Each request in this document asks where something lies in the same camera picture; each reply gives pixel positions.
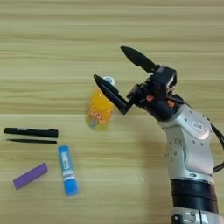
wood grain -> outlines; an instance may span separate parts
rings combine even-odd
[[[131,46],[178,70],[176,92],[224,130],[221,0],[0,0],[0,124],[58,128],[73,153],[80,194],[66,198],[57,147],[0,136],[0,223],[169,223],[165,133],[133,108],[93,131],[85,114],[93,74],[125,96],[146,79],[120,51]],[[216,164],[222,161],[212,141]],[[16,191],[12,180],[46,162],[49,172]],[[224,214],[223,173],[215,174]]]

eraser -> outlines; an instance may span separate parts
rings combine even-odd
[[[13,180],[14,186],[16,189],[20,189],[23,186],[28,185],[34,179],[42,176],[43,174],[47,173],[47,166],[45,163],[40,164],[39,166],[33,168],[32,170],[28,171],[27,173],[23,174],[22,176]]]

blue glue stick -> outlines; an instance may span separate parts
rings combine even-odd
[[[78,193],[78,186],[74,177],[74,166],[68,146],[61,145],[59,147],[59,161],[66,195],[73,196]]]

